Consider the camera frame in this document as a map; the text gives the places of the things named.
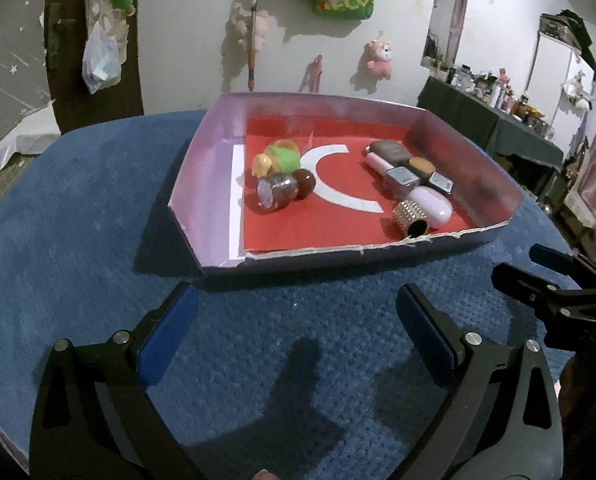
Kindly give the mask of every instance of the plastic bag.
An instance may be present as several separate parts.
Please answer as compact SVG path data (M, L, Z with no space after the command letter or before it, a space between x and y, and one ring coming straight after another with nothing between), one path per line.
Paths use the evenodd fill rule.
M102 25L96 22L82 58L82 79L89 93L94 94L102 88L117 85L121 73L118 43L114 36L107 36Z

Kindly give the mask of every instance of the white crescent shape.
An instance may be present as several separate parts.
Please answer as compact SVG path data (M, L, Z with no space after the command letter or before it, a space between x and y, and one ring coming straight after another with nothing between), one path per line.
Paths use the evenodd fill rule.
M348 209L364 211L366 213L384 213L380 204L375 200L363 200L362 198L350 196L337 189L333 189L322 181L318 175L316 166L321 158L324 158L327 155L334 155L334 153L349 153L349 148L347 148L345 144L328 144L326 146L313 148L302 155L300 165L305 170L309 170L316 177L316 187L313 192L322 200Z

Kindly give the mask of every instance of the blue cloth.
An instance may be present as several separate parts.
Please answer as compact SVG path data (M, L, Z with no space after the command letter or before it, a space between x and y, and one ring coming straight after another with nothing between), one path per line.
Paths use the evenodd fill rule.
M201 112L66 134L0 205L0 424L28 452L52 343L132 329L198 272L167 210ZM162 382L148 390L210 480L262 468L292 479L386 478L440 406L396 315L404 283L498 342L542 340L531 309L492 288L499 262L571 286L529 247L568 247L525 201L500 237L437 261L202 279L200 309ZM567 354L547 350L556 379Z

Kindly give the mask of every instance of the pink teddy bear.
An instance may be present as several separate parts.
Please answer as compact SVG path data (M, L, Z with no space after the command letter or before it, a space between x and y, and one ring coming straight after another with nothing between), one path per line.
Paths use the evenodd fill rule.
M372 74L380 78L391 77L391 41L372 40L369 45L369 56L371 60L367 68Z
M266 10L259 10L255 15L255 39L254 50L259 53L265 46L265 36L269 30L269 13ZM239 4L234 6L229 19L231 25L236 29L240 36L238 44L245 52L249 51L249 41L251 39L251 12L244 10Z

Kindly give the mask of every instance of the white cabinet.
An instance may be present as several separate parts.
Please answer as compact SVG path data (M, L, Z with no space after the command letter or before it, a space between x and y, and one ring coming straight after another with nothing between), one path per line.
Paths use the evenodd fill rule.
M552 124L560 102L562 84L567 80L573 51L561 41L540 36L534 68L529 76L529 104L538 108Z
M539 35L534 66L527 82L529 104L545 114L555 131L552 142L562 149L564 156L576 135L584 112L575 108L562 92L562 85L582 70L585 92L592 94L594 71L578 55L578 51L566 43Z

